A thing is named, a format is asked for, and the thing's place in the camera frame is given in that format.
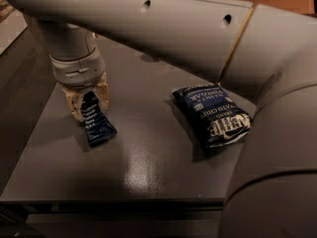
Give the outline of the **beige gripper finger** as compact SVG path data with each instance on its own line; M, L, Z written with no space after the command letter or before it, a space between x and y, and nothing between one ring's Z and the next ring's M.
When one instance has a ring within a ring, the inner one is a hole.
M81 123L84 120L83 115L81 114L81 105L83 102L85 89L78 87L68 87L63 84L60 87L64 93L71 115L76 121Z
M99 101L99 106L105 112L109 106L109 90L107 83L107 74L103 73L96 85L93 87L93 92Z

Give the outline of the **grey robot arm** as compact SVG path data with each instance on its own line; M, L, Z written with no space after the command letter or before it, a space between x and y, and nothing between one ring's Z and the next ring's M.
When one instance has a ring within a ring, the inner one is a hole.
M317 238L313 18L239 0L7 0L57 79L106 76L111 141L90 148L60 90L2 191L45 238ZM217 83L253 115L203 151L171 91Z

